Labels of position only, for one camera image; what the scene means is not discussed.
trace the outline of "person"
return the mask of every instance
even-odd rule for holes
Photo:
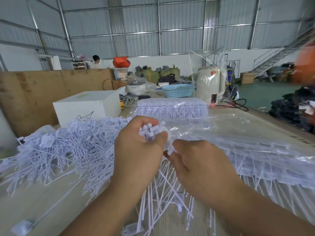
[[[139,128],[158,120],[136,116],[115,141],[114,173],[101,193],[61,234],[119,235],[128,215],[158,172],[167,132],[146,142]],[[242,182],[228,157],[206,141],[175,140],[171,161],[179,182],[193,197],[244,235],[314,236],[315,227]]]
[[[101,69],[100,66],[100,57],[98,55],[93,55],[94,63],[90,63],[90,69]]]

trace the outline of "warehouse floor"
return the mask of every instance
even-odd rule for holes
[[[270,109],[271,101],[281,99],[282,95],[293,93],[301,86],[286,82],[254,82],[239,87],[240,98],[247,99],[246,106],[251,108],[267,107]]]

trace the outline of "white box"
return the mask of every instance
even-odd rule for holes
[[[120,100],[116,90],[85,91],[53,103],[61,127],[79,117],[101,119],[119,116]]]

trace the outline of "red plastic bag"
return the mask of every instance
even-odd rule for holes
[[[127,58],[128,56],[114,57],[113,65],[116,68],[128,68],[130,66],[130,61]]]

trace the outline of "right hand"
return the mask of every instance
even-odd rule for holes
[[[167,156],[188,193],[212,208],[243,185],[228,157],[207,141],[175,140],[176,152]]]

